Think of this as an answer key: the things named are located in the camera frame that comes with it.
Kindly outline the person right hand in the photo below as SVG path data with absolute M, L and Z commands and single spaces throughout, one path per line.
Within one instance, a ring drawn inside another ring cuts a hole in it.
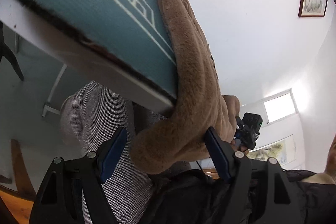
M 244 155 L 248 155 L 248 153 L 249 153 L 248 148 L 241 144 L 240 139 L 236 139 L 236 138 L 233 139 L 230 142 L 230 146 L 235 152 L 240 151 L 240 152 L 244 153 Z

